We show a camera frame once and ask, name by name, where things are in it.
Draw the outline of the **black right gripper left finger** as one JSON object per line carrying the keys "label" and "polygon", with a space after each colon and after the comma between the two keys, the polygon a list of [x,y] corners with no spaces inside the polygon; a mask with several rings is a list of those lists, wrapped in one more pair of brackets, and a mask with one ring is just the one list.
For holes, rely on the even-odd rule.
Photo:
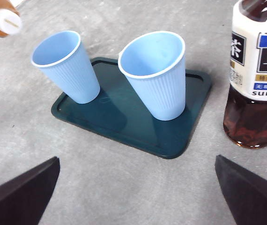
{"label": "black right gripper left finger", "polygon": [[59,158],[52,157],[0,185],[0,225],[37,225],[59,172]]}

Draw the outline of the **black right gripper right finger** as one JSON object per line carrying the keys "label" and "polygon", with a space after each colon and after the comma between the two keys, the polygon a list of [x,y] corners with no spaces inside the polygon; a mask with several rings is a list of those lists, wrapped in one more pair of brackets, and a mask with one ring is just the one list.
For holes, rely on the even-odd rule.
{"label": "black right gripper right finger", "polygon": [[215,172],[237,225],[267,225],[267,180],[222,155]]}

